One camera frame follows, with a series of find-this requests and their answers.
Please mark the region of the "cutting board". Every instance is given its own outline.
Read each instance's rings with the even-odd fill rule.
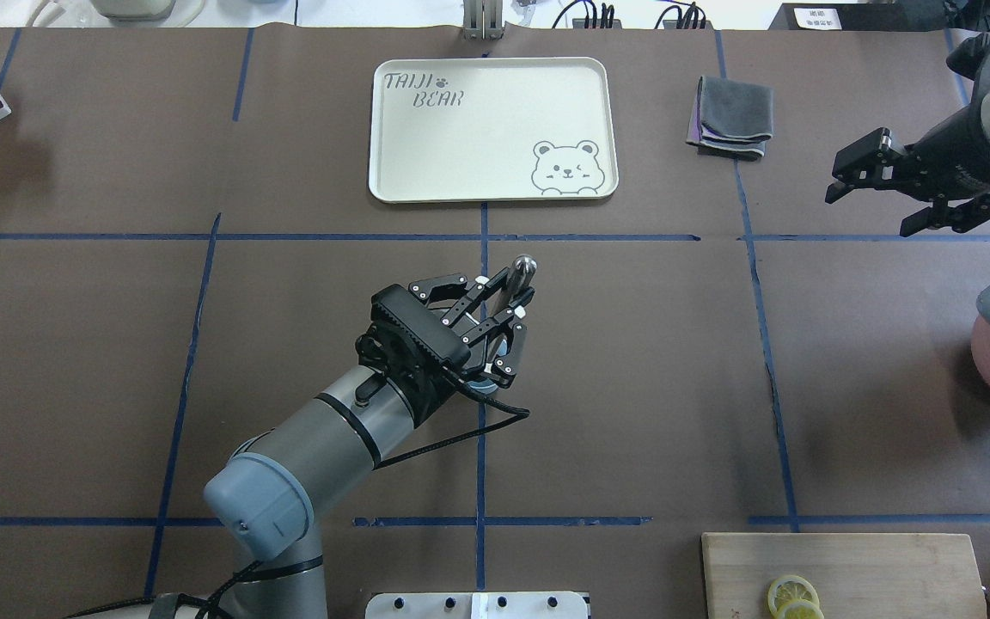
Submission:
[[[826,619],[985,619],[969,536],[703,533],[710,619],[771,619],[767,588],[808,579]]]

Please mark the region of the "white device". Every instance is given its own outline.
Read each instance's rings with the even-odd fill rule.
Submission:
[[[94,8],[111,20],[161,20],[170,15],[175,0],[90,0]]]

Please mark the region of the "lemon slice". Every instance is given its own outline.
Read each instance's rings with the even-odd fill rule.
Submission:
[[[795,576],[793,573],[787,573],[781,579],[770,584],[770,589],[767,591],[767,606],[770,607],[770,615],[778,616],[779,609],[785,608],[787,604],[797,602],[797,600],[810,602],[817,610],[820,609],[820,596],[816,595],[816,588],[808,580]]]
[[[778,614],[774,615],[774,619],[824,619],[824,614],[820,607],[809,600],[797,599],[778,608]]]

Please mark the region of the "black band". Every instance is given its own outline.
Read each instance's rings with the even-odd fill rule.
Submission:
[[[286,567],[258,569],[258,571],[248,573],[244,579],[240,580],[240,583],[260,583],[262,580],[283,579],[285,576],[291,576],[294,575],[294,573],[307,572],[309,569],[322,567],[322,565],[323,555],[319,555],[315,557],[315,559],[300,561],[300,563],[286,565]]]
[[[369,430],[365,430],[365,425],[361,423],[361,420],[354,416],[353,411],[345,406],[338,399],[335,399],[330,393],[320,393],[315,396],[316,400],[327,404],[328,407],[334,408],[334,412],[342,415],[342,419],[346,420],[346,423],[350,424],[353,431],[361,436],[361,442],[365,443],[366,450],[369,450],[370,457],[373,458],[373,468],[381,466],[381,448],[376,446],[376,440],[373,440],[373,435],[369,433]]]

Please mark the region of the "bear drawing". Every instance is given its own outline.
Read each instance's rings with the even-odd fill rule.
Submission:
[[[542,196],[598,195],[598,187],[606,180],[598,166],[598,144],[583,140],[574,146],[554,146],[553,142],[538,142],[534,146],[537,168],[534,185]]]

